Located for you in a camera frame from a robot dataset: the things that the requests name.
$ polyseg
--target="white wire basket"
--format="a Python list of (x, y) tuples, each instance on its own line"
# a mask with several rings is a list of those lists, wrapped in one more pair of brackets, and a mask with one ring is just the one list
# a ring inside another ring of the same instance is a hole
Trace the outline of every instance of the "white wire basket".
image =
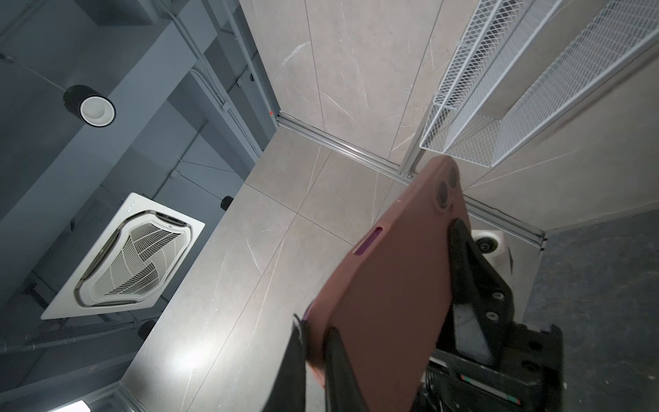
[[(446, 84), (456, 83), (447, 71), (426, 122), (422, 148), (494, 167), (565, 113), (566, 107), (583, 99), (593, 84), (626, 64), (630, 55), (657, 40), (659, 1), (611, 0), (501, 120), (479, 115), (483, 103), (560, 5), (560, 0), (521, 5), (508, 33), (489, 53), (491, 61), (471, 75), (476, 80), (470, 80), (469, 89), (454, 100), (441, 97), (450, 90)], [(470, 28), (471, 23), (463, 38), (472, 36)], [(451, 65), (460, 60), (459, 52), (460, 47)]]

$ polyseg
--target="dark gray floor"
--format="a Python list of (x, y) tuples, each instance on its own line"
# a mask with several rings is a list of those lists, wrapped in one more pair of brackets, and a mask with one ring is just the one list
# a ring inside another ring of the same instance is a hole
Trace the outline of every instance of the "dark gray floor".
[(566, 411), (659, 411), (659, 211), (550, 237), (524, 320), (563, 330)]

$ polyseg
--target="air conditioner grille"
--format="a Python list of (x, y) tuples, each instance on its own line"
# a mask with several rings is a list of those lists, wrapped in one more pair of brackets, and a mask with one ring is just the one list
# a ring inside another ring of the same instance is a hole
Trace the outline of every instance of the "air conditioner grille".
[(152, 223), (136, 227), (109, 268), (93, 284), (93, 296), (100, 299), (146, 294), (164, 280), (186, 243), (184, 233), (170, 232)]

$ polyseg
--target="fluorescent light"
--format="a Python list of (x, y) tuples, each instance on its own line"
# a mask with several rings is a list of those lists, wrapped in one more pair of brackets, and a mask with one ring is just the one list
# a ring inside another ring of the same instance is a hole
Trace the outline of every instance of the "fluorescent light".
[(77, 401), (76, 403), (62, 406), (53, 412), (90, 412), (90, 409), (84, 401)]

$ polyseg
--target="ceiling air conditioner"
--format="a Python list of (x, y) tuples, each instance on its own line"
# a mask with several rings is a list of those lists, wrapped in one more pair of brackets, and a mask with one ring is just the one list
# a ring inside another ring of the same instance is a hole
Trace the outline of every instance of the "ceiling air conditioner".
[(152, 307), (204, 226), (131, 193), (41, 319)]

